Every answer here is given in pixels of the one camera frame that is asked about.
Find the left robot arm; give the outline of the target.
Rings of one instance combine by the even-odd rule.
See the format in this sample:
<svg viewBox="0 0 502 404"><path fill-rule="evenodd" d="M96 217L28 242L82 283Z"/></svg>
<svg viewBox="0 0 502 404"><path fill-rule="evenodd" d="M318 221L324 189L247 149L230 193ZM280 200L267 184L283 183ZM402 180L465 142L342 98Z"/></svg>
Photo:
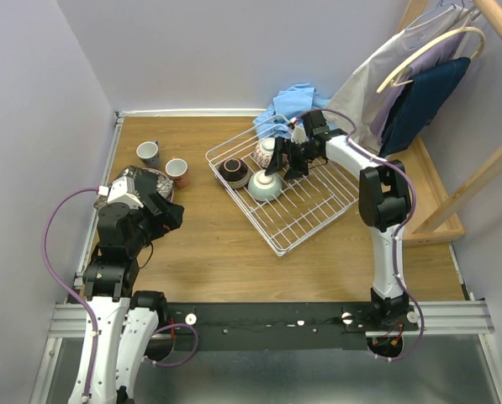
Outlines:
<svg viewBox="0 0 502 404"><path fill-rule="evenodd" d="M83 275L86 330L70 403L117 403L134 395L148 340L168 320L161 292L134 292L138 256L182 224L184 208L159 194L137 207L106 204L98 212L97 252Z"/></svg>

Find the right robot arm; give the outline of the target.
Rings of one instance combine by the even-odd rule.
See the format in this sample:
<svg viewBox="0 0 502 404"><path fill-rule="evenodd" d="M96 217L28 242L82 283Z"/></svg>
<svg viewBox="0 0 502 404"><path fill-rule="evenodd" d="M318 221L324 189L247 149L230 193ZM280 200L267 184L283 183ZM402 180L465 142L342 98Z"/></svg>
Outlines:
<svg viewBox="0 0 502 404"><path fill-rule="evenodd" d="M358 211L371 231L374 254L368 319L377 329L388 329L410 310L402 251L404 227L416 201L410 179L403 163L383 160L349 136L326 128L303 143L276 138L266 174L280 171L287 162L284 178L302 178L309 174L309 164L316 158L332 161L359 177Z"/></svg>

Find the grey mug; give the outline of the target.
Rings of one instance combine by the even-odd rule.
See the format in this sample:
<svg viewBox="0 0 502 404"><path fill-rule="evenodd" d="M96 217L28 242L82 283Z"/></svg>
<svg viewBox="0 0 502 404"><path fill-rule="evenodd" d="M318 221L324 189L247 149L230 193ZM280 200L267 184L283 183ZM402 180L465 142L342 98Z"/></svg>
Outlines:
<svg viewBox="0 0 502 404"><path fill-rule="evenodd" d="M159 169L161 158L157 141L145 141L136 147L136 155L143 165L148 168Z"/></svg>

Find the black square plate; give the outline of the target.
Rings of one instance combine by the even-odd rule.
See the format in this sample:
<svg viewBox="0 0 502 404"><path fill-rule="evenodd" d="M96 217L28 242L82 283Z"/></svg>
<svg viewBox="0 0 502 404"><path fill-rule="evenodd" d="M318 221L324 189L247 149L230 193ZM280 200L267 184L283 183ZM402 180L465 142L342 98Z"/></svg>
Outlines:
<svg viewBox="0 0 502 404"><path fill-rule="evenodd" d="M135 190L140 199L142 196L157 192L167 200L167 194L170 192L171 186L174 186L174 182L167 175L148 167L127 166L118 174L117 178L123 176L134 179Z"/></svg>

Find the light green ribbed bowl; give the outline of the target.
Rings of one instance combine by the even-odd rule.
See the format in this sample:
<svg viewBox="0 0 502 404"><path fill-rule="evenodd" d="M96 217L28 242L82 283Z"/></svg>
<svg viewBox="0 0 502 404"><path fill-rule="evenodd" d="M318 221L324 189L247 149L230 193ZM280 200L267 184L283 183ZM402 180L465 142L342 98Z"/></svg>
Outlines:
<svg viewBox="0 0 502 404"><path fill-rule="evenodd" d="M255 172L248 184L251 197L259 202L268 202L278 198L283 191L283 181L277 173L266 175L266 170Z"/></svg>

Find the pink mug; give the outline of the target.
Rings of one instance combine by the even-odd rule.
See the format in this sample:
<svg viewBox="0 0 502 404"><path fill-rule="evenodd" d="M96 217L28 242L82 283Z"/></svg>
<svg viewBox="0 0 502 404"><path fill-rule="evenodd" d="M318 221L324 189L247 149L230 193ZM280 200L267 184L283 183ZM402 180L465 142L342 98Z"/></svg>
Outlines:
<svg viewBox="0 0 502 404"><path fill-rule="evenodd" d="M186 188L190 183L188 164L181 158L169 160L165 165L165 172L179 189Z"/></svg>

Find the red white patterned bowl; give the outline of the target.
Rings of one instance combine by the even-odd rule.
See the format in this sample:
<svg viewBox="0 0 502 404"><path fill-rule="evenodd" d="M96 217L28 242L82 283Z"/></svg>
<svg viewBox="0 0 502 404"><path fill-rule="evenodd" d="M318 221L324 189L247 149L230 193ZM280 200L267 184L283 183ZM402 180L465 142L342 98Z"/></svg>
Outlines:
<svg viewBox="0 0 502 404"><path fill-rule="evenodd" d="M253 152L253 160L259 167L266 169L272 160L272 154L274 153L274 150L274 137L266 137L260 139L257 142L255 150Z"/></svg>

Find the dark brown bowl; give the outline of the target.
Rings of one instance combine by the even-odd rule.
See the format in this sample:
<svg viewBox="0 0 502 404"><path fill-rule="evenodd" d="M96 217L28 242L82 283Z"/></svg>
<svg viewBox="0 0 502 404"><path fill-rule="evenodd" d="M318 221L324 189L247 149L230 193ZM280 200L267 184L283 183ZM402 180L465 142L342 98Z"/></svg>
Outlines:
<svg viewBox="0 0 502 404"><path fill-rule="evenodd" d="M250 178L251 171L247 164L239 158L227 158L217 168L221 178L231 189L245 187Z"/></svg>

